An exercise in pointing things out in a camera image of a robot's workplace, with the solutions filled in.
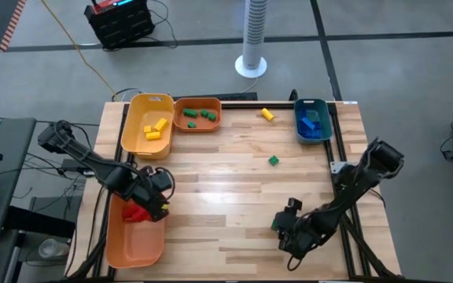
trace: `black desk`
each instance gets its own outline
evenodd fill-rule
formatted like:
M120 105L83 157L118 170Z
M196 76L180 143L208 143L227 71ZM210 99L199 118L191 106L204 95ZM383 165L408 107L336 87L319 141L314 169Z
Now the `black desk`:
M3 119L0 121L0 172L22 168L36 125L35 119ZM0 232L12 201L20 171L0 175Z

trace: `yellow cable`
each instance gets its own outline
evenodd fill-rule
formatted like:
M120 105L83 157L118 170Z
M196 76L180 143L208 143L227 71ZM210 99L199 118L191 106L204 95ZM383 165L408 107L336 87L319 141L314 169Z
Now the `yellow cable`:
M52 9L46 4L45 0L41 0L41 3L43 3L43 5L45 6L45 8L48 10L48 12L50 12L50 14L52 15L52 17L57 21L57 23L61 26L62 30L66 33L66 35L69 37L69 40L71 40L72 42L72 45L75 47L76 51L78 51L78 54L79 56L82 58L83 60L83 63L85 63L86 66L88 66L88 68L90 68L92 71L94 71L94 73L96 73L96 75L99 76L99 78L101 78L102 82L104 82L104 84L109 88L109 90L111 90L111 92L113 92L113 97L116 96L116 91L109 85L109 83L106 81L106 79L98 72L98 70L96 70L94 67L92 67L92 65L88 64L87 60L85 60L85 57L83 56L82 52L79 50L79 47L78 45L76 44L76 42L74 41L74 39L71 37L71 35L69 34L69 32L66 30L66 28L64 27L64 25L59 21L59 19L57 18L57 16L55 16L55 14L52 12Z

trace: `yellow block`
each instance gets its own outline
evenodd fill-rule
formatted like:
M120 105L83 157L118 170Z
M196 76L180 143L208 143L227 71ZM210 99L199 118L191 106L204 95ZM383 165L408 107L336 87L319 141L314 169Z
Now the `yellow block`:
M261 109L261 115L263 115L263 117L265 117L265 119L269 121L272 121L272 119L274 118L274 115L272 115L272 113L270 113L266 108Z
M158 130L159 132L161 132L162 130L165 129L167 124L168 124L167 119L162 118L158 121L157 125L155 125L155 130Z
M153 132L153 133L148 133L146 134L146 139L151 141L153 139L160 139L162 138L162 135L160 134L160 132Z

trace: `blue bin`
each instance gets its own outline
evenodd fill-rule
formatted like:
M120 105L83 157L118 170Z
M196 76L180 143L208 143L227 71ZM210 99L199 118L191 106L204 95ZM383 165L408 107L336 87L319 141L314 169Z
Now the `blue bin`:
M321 99L299 99L295 102L296 138L302 145L318 144L331 138L328 104Z

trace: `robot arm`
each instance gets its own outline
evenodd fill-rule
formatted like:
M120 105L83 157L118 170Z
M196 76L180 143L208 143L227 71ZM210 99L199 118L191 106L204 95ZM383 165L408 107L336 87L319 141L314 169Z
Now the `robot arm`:
M164 209L164 205L168 204L168 200L162 192L174 184L166 171L153 173L151 167L137 171L128 164L102 158L77 142L72 134L72 125L64 120L51 123L38 136L38 143L51 153L67 153L90 168L108 191L124 200L132 199L147 210L152 221L167 216L168 210Z
M393 178L403 166L403 155L392 146L375 139L368 145L358 165L346 164L334 175L333 182L341 188L329 204L297 217L302 203L289 199L284 211L275 215L272 228L278 231L279 249L295 259L325 244L337 230L345 212L369 189L384 178Z

